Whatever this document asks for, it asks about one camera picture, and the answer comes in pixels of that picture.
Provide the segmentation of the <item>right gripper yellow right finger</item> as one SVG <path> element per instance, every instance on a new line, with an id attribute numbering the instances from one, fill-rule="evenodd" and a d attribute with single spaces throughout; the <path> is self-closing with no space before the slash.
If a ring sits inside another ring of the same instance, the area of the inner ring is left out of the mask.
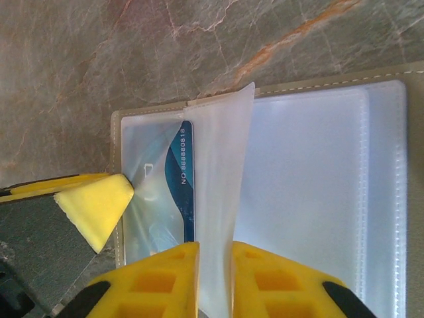
<path id="1" fill-rule="evenodd" d="M 374 317 L 338 278 L 235 241 L 233 317 Z"/>

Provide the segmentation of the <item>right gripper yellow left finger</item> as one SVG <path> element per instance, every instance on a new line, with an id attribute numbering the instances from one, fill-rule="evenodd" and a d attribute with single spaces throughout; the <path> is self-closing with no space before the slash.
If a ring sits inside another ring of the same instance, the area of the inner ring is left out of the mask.
<path id="1" fill-rule="evenodd" d="M 59 317 L 197 317 L 199 243 L 187 242 L 92 280 Z"/>

